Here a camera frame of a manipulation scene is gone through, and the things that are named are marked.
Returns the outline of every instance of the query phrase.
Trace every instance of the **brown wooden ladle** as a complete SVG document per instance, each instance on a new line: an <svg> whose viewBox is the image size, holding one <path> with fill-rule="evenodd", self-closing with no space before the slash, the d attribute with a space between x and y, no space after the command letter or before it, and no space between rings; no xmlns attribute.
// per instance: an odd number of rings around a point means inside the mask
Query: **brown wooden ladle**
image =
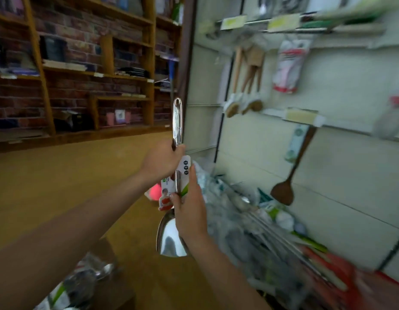
<svg viewBox="0 0 399 310"><path fill-rule="evenodd" d="M301 145L301 149L299 155L297 156L296 162L293 168L291 169L290 175L284 182L278 183L271 190L271 196L284 205L291 205L294 201L294 193L293 189L291 188L291 181L293 179L297 167L300 164L301 158L303 157L306 149L310 145L310 142L313 139L316 131L317 127L310 125L309 130L307 131L307 134L303 140L303 144Z"/></svg>

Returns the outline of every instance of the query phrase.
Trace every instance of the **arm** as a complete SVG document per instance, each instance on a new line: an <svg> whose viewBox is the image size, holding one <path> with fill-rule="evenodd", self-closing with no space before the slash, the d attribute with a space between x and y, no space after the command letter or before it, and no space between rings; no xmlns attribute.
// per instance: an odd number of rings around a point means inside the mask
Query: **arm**
<svg viewBox="0 0 399 310"><path fill-rule="evenodd" d="M206 208L191 166L189 190L184 204L172 195L176 226L220 304L230 310L270 310L269 305L247 282L245 276L228 260L207 232Z"/></svg>
<svg viewBox="0 0 399 310"><path fill-rule="evenodd" d="M184 146L160 141L140 170L0 251L0 309L33 309L146 190L177 168Z"/></svg>

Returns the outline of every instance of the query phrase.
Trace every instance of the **yellow price tag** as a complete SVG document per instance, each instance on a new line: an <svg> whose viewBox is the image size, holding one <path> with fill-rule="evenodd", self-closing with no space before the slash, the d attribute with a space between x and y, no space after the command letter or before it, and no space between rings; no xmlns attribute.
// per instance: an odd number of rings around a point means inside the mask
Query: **yellow price tag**
<svg viewBox="0 0 399 310"><path fill-rule="evenodd" d="M268 30L271 32L291 31L300 27L300 14L289 14L274 17L270 20Z"/></svg>
<svg viewBox="0 0 399 310"><path fill-rule="evenodd" d="M221 30L226 31L229 29L241 28L244 26L246 20L247 20L247 15L240 15L240 16L229 17L227 19L224 19L221 24Z"/></svg>

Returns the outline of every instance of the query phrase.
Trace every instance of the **metal spoon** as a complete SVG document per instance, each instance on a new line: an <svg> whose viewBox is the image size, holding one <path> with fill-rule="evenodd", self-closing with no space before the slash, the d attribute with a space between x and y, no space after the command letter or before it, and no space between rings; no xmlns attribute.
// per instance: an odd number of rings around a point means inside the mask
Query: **metal spoon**
<svg viewBox="0 0 399 310"><path fill-rule="evenodd" d="M176 98L173 103L172 129L174 149L182 144L182 102ZM181 173L175 171L176 193L181 193ZM168 257L185 257L189 255L188 248L176 229L175 210L167 211L156 234L156 251Z"/></svg>

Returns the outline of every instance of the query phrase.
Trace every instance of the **wooden spoon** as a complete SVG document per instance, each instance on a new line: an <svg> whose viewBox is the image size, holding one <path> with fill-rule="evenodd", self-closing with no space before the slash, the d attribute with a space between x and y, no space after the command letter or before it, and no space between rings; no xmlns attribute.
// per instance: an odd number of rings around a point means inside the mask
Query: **wooden spoon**
<svg viewBox="0 0 399 310"><path fill-rule="evenodd" d="M311 140L313 139L315 133L317 131L317 127L310 126L307 134L303 140L303 144L301 145L301 149L299 155L297 156L296 163L294 164L293 168L291 169L290 175L288 178L282 182L278 183L273 187L271 190L271 196L276 199L278 202L284 205L291 205L294 201L294 193L293 189L291 188L291 181L293 179L294 173L299 167L301 158L303 157L307 147L309 146Z"/></svg>

